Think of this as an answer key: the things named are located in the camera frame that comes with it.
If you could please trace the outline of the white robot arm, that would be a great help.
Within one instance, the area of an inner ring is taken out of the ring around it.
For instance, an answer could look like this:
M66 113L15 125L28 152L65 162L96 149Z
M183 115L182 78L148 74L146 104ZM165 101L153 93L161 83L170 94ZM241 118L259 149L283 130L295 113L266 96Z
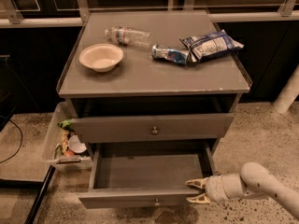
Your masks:
M270 197L294 218L299 219L299 192L283 185L270 171L256 162L245 163L239 173L192 179L186 185L202 191L199 195L187 197L189 203L224 203L238 198Z

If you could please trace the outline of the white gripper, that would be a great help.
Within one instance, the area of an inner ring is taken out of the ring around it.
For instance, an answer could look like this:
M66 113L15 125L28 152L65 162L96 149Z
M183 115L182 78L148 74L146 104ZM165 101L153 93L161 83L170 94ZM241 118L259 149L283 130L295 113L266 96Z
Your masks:
M185 185L206 190L206 193L186 198L189 203L193 204L224 203L240 198L245 193L245 184L240 174L213 175L208 179L196 178L186 181Z

